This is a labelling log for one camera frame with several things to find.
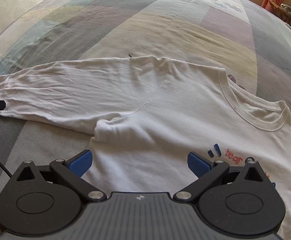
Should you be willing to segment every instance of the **bed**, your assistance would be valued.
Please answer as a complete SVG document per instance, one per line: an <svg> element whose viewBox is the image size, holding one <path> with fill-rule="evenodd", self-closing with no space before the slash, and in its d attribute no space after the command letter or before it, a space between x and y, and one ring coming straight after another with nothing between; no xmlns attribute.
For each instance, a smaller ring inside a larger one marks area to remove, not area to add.
<svg viewBox="0 0 291 240"><path fill-rule="evenodd" d="M0 35L0 75L54 61L146 55L225 67L237 85L291 109L291 30L248 0L45 0ZM89 140L0 116L0 160L11 172L23 160L68 159ZM0 169L0 192L7 181Z"/></svg>

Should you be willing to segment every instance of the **white cloth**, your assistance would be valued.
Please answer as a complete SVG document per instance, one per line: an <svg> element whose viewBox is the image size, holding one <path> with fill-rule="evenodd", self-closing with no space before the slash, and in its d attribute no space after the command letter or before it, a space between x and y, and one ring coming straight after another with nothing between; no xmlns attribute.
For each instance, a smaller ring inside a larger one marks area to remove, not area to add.
<svg viewBox="0 0 291 240"><path fill-rule="evenodd" d="M2 116L94 135L84 178L107 194L174 194L196 179L190 151L230 165L253 157L285 202L279 235L291 239L290 110L241 89L225 69L153 56L55 62L0 76L0 99Z"/></svg>

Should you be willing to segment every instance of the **ribbed neckline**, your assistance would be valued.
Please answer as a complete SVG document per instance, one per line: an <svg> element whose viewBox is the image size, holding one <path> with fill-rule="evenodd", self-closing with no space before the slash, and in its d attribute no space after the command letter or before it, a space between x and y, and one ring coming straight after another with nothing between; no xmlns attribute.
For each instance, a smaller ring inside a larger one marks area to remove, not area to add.
<svg viewBox="0 0 291 240"><path fill-rule="evenodd" d="M247 121L254 127L257 127L261 130L266 130L266 131L275 131L275 130L280 129L283 126L287 117L290 114L290 109L284 101L268 102L262 98L258 98L248 93L244 89L240 88L234 82L232 82L227 77L227 74L224 68L218 69L218 72L219 72L220 84L221 84L222 91L226 100L228 101L232 109L242 119L244 119L245 121ZM264 110L275 111L277 113L281 113L281 115L278 119L274 120L273 122L260 120L242 108L237 98L235 97L234 93L237 94L239 97L241 97L244 101L254 106L257 106Z"/></svg>

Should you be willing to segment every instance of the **gray gripper base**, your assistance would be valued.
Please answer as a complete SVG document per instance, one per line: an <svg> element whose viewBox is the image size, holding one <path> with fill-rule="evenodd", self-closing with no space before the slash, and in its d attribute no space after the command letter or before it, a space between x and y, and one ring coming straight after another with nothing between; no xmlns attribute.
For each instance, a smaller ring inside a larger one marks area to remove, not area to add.
<svg viewBox="0 0 291 240"><path fill-rule="evenodd" d="M0 240L33 240L3 233ZM36 240L233 240L209 228L189 204L167 193L117 193L90 203L66 229ZM280 240L275 234L257 238Z"/></svg>

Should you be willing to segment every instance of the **white star logo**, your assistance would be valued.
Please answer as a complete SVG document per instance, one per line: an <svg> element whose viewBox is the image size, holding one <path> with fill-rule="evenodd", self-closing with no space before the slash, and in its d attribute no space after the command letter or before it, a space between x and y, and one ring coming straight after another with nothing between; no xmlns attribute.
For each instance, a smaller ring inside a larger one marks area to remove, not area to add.
<svg viewBox="0 0 291 240"><path fill-rule="evenodd" d="M145 199L145 196L139 195L139 196L137 196L135 198L138 199L138 200L143 200L143 199Z"/></svg>

